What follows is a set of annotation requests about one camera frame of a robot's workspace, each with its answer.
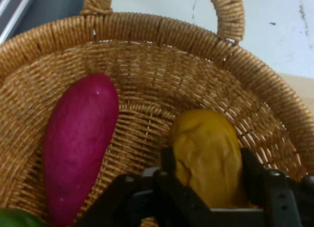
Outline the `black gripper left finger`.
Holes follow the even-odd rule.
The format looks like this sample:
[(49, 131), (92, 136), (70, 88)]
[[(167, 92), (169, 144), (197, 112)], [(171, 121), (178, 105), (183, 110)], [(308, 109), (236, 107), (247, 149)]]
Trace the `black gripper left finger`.
[(147, 177), (118, 176), (76, 222), (77, 227), (138, 227), (154, 217), (160, 227), (209, 227), (210, 211), (174, 176), (172, 148), (162, 150), (161, 168)]

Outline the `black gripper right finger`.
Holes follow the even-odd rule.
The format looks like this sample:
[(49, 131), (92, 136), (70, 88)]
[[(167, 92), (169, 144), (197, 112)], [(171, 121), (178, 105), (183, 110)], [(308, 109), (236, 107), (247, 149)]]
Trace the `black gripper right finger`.
[(264, 212), (266, 227), (314, 225), (314, 177), (296, 181), (281, 170), (266, 168), (250, 149), (241, 149), (246, 192)]

